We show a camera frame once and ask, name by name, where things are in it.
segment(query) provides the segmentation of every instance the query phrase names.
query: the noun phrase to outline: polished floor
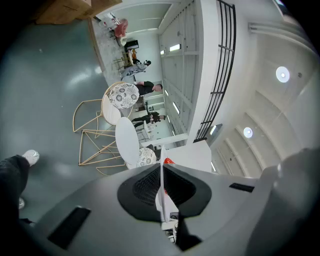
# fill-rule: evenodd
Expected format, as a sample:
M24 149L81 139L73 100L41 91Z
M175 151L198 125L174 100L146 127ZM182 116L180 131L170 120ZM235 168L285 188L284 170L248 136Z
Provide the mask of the polished floor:
M29 25L7 50L0 63L0 159L29 149L40 153L22 194L22 218L36 222L60 200L103 177L95 169L99 165L78 166L81 132L73 133L72 119L81 101L101 99L107 88L86 21ZM99 102L85 103L76 126L94 118L99 109ZM96 143L101 147L111 139L104 136ZM96 152L89 139L83 148L83 159Z

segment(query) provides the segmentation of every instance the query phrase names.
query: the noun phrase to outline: black slot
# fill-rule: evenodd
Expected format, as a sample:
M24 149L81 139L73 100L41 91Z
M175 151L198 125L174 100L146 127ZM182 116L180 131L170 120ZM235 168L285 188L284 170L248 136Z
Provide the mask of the black slot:
M236 190L242 190L242 191L247 191L249 193L252 193L254 191L255 187L254 186L248 186L248 185L243 185L239 183L232 183L229 188L233 188Z
M48 240L62 249L67 249L90 212L89 209L76 207L49 235Z

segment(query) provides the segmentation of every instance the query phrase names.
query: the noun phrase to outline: recessed light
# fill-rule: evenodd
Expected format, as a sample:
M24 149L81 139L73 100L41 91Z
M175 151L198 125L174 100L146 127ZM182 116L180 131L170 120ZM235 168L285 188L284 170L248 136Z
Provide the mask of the recessed light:
M289 70L285 66L278 67L275 71L275 76L281 83L286 83L290 79Z
M176 44L170 47L170 52L181 49L181 44Z
M212 135L212 133L215 131L216 128L217 128L217 126L215 125L215 126L211 129L210 135Z
M178 109L176 103L172 102L172 104L173 104L175 110L178 112L178 115L179 115L180 114L180 110Z
M246 138L251 138L253 134L254 134L254 133L253 133L253 131L252 131L252 129L251 129L250 127L244 128L244 130L243 130L243 135L244 135Z
M216 168L214 167L214 164L213 164L212 162L211 162L211 166L212 166L214 172L216 173L216 172L217 172L217 171L216 171Z

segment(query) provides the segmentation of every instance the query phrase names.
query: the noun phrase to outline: black metal railing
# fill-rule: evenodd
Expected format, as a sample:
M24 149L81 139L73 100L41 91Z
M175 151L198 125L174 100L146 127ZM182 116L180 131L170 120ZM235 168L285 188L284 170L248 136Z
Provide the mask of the black metal railing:
M210 93L210 102L205 113L204 119L200 124L200 128L194 142L206 140L206 135L215 120L215 117L220 108L221 102L224 99L232 67L234 64L237 24L236 24L236 8L235 5L230 5L222 0L218 2L218 12L220 21L221 43L218 45L220 50L220 58L215 78L213 91Z

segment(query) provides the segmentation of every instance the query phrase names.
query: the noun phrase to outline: person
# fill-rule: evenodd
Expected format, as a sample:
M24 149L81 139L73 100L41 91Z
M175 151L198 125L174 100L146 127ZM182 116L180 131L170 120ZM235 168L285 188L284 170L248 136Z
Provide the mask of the person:
M162 84L158 83L154 85L154 83L150 81L138 82L135 86L138 88L140 96L152 92L161 92L163 88Z
M132 58L132 62L133 62L133 64L137 64L137 63L141 64L141 61L138 60L137 58Z
M0 161L0 193L7 195L5 203L10 208L22 209L25 201L20 197L27 185L29 168L39 160L39 153L28 150L22 156L15 155Z
M149 65L151 65L150 60L146 60L143 64L140 62L136 62L133 66L126 67L121 74L121 78L123 79L126 76L130 76L133 73L138 73L144 71Z
M144 115L142 117L138 117L138 118L134 118L132 119L132 122L137 122L136 124L134 124L134 127L137 128L138 126L141 126L144 124L144 121L149 124L150 122L152 124L156 123L156 122L160 122L161 120L166 120L166 116L165 115L159 115L158 112L151 112L147 115Z

